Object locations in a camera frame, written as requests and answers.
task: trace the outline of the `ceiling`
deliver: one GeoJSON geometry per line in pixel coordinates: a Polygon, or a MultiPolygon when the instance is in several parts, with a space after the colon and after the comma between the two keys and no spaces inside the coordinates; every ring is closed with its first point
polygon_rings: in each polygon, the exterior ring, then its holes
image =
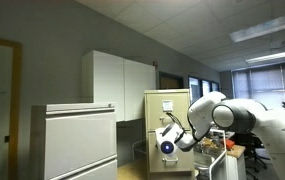
{"type": "Polygon", "coordinates": [[[285,30],[239,43],[229,36],[284,16],[285,0],[76,1],[220,72],[263,65],[245,59],[285,51],[285,30]]]}

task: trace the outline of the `wall cabinet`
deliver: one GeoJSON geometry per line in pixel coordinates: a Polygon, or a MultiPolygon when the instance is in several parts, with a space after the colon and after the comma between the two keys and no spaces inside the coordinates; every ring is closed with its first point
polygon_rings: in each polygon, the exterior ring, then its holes
{"type": "Polygon", "coordinates": [[[115,102],[117,121],[144,118],[144,90],[155,89],[155,67],[99,51],[82,57],[86,102],[115,102]]]}

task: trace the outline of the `white cabinet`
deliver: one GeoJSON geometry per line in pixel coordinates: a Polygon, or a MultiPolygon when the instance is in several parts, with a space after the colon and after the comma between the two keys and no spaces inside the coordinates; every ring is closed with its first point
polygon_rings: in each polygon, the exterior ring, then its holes
{"type": "Polygon", "coordinates": [[[244,153],[239,157],[227,155],[228,180],[246,179],[244,153]]]}
{"type": "Polygon", "coordinates": [[[125,120],[144,118],[144,90],[155,84],[154,66],[124,59],[125,120]]]}
{"type": "Polygon", "coordinates": [[[30,167],[32,180],[115,179],[114,104],[32,106],[30,167]]]}
{"type": "Polygon", "coordinates": [[[219,162],[217,162],[217,164],[214,166],[213,170],[212,170],[212,179],[213,180],[229,180],[227,178],[227,160],[226,160],[226,156],[223,157],[219,162]]]}
{"type": "Polygon", "coordinates": [[[86,102],[116,102],[117,121],[144,117],[144,90],[155,89],[155,68],[92,51],[82,58],[82,94],[86,102]]]}

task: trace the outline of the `ceiling light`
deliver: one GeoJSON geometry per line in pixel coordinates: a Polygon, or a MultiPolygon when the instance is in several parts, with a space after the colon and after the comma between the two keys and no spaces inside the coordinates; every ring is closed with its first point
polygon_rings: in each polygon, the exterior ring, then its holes
{"type": "Polygon", "coordinates": [[[267,21],[247,29],[242,29],[230,34],[231,39],[237,43],[259,36],[271,34],[285,29],[285,16],[267,21]]]}
{"type": "Polygon", "coordinates": [[[283,58],[283,57],[285,57],[285,52],[272,54],[272,55],[268,55],[268,56],[261,56],[261,57],[258,57],[258,58],[248,59],[248,60],[245,60],[245,61],[247,63],[256,63],[256,62],[267,61],[267,60],[283,58]]]}

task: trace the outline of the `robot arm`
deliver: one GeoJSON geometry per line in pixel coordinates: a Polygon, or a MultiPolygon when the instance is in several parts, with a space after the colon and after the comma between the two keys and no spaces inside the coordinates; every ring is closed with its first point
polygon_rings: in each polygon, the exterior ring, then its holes
{"type": "Polygon", "coordinates": [[[178,124],[156,130],[157,145],[164,154],[172,157],[177,148],[191,150],[214,122],[226,131],[257,135],[280,179],[285,179],[285,110],[267,110],[251,99],[226,99],[222,93],[212,92],[192,104],[187,114],[190,134],[178,124]]]}

